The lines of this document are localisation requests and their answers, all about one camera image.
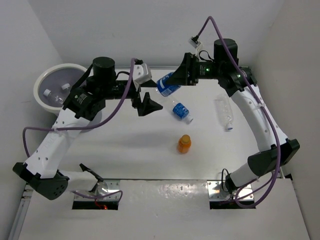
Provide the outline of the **white round plastic bin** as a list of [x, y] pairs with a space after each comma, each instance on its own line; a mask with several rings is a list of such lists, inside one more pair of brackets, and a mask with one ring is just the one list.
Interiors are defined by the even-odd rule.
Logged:
[[[75, 112], [74, 117], [89, 120], [88, 126], [81, 127], [80, 130], [88, 132], [98, 128], [102, 122], [101, 110], [104, 103], [95, 99], [87, 92], [86, 81], [94, 76], [92, 68], [86, 69], [78, 64], [65, 63], [56, 65], [45, 71], [36, 81], [33, 89], [36, 101], [48, 112], [59, 115], [60, 110], [69, 109]], [[70, 91], [63, 91], [61, 86], [70, 84]], [[65, 97], [61, 107], [56, 107], [48, 102], [43, 95], [49, 89]]]

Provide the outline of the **clear bottle blue white cap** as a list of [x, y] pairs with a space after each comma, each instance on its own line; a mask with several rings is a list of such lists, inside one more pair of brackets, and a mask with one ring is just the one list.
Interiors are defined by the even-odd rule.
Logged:
[[43, 92], [43, 95], [45, 96], [45, 98], [48, 100], [50, 104], [56, 107], [61, 107], [65, 101], [65, 97], [63, 95], [61, 95], [60, 93], [51, 91], [49, 89], [46, 89]]

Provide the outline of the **metal base plate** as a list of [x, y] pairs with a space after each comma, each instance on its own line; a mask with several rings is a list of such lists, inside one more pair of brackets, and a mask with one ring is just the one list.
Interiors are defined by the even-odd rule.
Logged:
[[119, 201], [122, 198], [123, 192], [120, 190], [121, 181], [118, 179], [104, 179], [98, 182], [95, 188], [91, 191], [74, 191], [76, 197], [81, 197], [88, 200], [98, 201]]
[[[234, 200], [236, 198], [237, 190], [228, 193], [222, 189], [221, 180], [208, 180], [207, 182], [208, 197], [211, 202], [223, 202]], [[241, 201], [254, 201], [253, 188], [248, 184], [239, 192], [237, 199]]]

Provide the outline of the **lying blue label water bottle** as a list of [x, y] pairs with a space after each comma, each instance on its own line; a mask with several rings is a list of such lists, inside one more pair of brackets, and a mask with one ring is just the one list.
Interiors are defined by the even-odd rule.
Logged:
[[164, 97], [162, 105], [172, 116], [181, 122], [190, 124], [194, 120], [189, 109], [174, 97]]

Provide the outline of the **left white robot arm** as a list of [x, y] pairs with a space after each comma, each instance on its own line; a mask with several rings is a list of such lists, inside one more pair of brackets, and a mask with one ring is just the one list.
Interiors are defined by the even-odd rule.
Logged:
[[57, 119], [33, 154], [25, 162], [17, 162], [13, 171], [34, 191], [55, 200], [64, 192], [80, 191], [93, 198], [103, 186], [104, 179], [84, 164], [81, 172], [59, 169], [68, 149], [83, 130], [99, 128], [120, 110], [125, 99], [130, 99], [140, 117], [163, 107], [151, 100], [149, 93], [140, 97], [141, 85], [152, 79], [149, 66], [132, 58], [127, 81], [118, 80], [115, 61], [96, 57], [86, 72], [71, 87]]

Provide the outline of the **clear crushed bottle white cap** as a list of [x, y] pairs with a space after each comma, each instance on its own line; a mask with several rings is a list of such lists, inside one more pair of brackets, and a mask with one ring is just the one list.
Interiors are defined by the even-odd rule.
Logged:
[[234, 122], [233, 111], [227, 94], [223, 93], [216, 97], [215, 101], [216, 114], [220, 125], [225, 131], [231, 131]]

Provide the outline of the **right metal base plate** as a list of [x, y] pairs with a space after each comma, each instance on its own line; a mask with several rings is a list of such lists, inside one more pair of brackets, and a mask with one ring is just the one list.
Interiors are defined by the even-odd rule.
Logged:
[[[237, 190], [228, 193], [222, 189], [221, 180], [208, 180], [207, 182], [208, 197], [211, 202], [223, 202], [234, 200], [236, 198]], [[254, 201], [253, 188], [248, 184], [239, 192], [237, 199], [241, 201]]]

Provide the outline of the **orange juice bottle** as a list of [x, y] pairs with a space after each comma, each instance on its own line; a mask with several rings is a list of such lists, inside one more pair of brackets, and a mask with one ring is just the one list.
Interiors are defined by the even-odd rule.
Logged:
[[178, 141], [177, 150], [181, 154], [186, 154], [192, 145], [192, 141], [189, 135], [184, 134]]

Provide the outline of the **apple juice labelled clear bottle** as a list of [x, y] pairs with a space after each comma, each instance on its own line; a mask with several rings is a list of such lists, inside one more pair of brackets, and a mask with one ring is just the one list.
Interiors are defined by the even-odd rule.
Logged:
[[71, 85], [70, 85], [69, 83], [66, 83], [66, 84], [64, 84], [64, 85], [61, 86], [61, 89], [62, 89], [63, 91], [70, 91]]

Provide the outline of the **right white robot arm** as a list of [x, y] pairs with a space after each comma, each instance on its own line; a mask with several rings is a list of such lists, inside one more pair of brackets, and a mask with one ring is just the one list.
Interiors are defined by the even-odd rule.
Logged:
[[194, 54], [186, 52], [178, 69], [156, 83], [161, 93], [168, 96], [180, 86], [195, 86], [200, 79], [217, 79], [243, 113], [259, 152], [226, 176], [224, 185], [229, 193], [274, 171], [277, 163], [286, 165], [300, 148], [299, 142], [289, 139], [276, 124], [250, 68], [241, 67], [242, 73], [237, 72], [232, 64], [239, 61], [237, 53], [238, 46], [233, 39], [218, 39], [214, 42], [213, 60], [201, 62]]

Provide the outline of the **blue label water bottle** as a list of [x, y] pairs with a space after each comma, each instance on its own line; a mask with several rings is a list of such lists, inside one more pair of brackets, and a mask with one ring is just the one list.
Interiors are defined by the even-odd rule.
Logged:
[[163, 96], [163, 97], [168, 97], [171, 94], [173, 94], [174, 92], [176, 92], [178, 89], [181, 88], [180, 85], [172, 85], [172, 84], [168, 84], [167, 81], [168, 79], [173, 75], [173, 72], [170, 72], [168, 74], [166, 74], [165, 76], [163, 76], [162, 78], [160, 78], [157, 82], [156, 82], [156, 87], [159, 91], [159, 93]]
[[190, 124], [194, 120], [189, 109], [174, 97], [164, 97], [162, 105], [172, 116], [181, 122]]

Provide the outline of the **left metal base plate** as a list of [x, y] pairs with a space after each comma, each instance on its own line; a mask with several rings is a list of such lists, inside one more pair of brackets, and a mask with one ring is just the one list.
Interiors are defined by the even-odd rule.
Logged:
[[122, 198], [123, 192], [120, 190], [121, 181], [118, 179], [104, 179], [98, 182], [95, 188], [91, 191], [74, 191], [76, 197], [81, 197], [88, 200], [98, 201], [119, 201]]

